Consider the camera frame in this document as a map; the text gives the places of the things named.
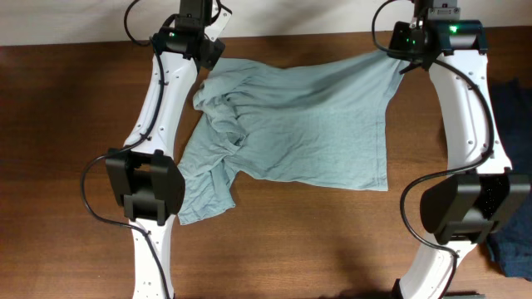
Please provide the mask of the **light teal t-shirt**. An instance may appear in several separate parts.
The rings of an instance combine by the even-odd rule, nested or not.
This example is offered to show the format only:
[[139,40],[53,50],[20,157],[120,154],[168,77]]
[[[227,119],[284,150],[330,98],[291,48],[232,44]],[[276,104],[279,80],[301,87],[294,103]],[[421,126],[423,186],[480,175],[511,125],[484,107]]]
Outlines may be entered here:
[[233,208],[239,173],[387,190],[386,111],[404,66],[380,51],[286,69],[220,60],[193,98],[202,116],[178,165],[185,178],[180,223]]

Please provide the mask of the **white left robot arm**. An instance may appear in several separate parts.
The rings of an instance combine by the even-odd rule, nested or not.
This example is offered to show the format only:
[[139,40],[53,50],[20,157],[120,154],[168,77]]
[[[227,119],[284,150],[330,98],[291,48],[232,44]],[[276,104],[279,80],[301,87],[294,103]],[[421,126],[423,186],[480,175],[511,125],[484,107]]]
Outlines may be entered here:
[[175,137],[185,101],[200,68],[212,69],[224,51],[219,39],[232,12],[180,9],[153,36],[150,85],[125,150],[111,149],[106,170],[134,239],[135,298],[172,298],[171,232],[185,194],[174,161]]

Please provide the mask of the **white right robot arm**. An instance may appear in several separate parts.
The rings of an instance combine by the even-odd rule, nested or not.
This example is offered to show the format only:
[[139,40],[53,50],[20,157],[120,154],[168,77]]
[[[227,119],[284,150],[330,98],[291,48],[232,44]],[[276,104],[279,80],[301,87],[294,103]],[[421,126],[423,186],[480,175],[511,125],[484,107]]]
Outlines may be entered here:
[[392,297],[444,298],[464,257],[503,228],[531,191],[531,178],[516,174],[490,103],[487,43],[478,21],[417,19],[397,22],[390,55],[409,70],[428,71],[441,107],[447,168],[441,182],[421,196],[424,236]]

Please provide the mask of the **dark blue folded garment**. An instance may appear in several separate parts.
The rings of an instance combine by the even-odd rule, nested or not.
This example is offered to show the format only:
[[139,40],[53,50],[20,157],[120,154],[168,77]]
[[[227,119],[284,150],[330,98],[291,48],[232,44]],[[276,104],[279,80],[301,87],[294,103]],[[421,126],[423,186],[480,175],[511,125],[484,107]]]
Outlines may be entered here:
[[531,280],[531,89],[518,79],[490,88],[497,130],[512,163],[511,179],[523,179],[508,196],[510,220],[487,239],[491,260],[506,277]]

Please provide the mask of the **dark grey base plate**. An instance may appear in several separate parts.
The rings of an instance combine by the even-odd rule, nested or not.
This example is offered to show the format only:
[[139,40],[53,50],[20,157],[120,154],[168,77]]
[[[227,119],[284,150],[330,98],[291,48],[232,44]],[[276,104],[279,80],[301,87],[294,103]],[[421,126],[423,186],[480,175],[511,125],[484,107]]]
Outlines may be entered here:
[[442,297],[442,299],[487,299],[487,297],[482,294],[471,294],[471,295],[464,295],[464,294],[456,295],[455,294],[455,295],[444,296]]

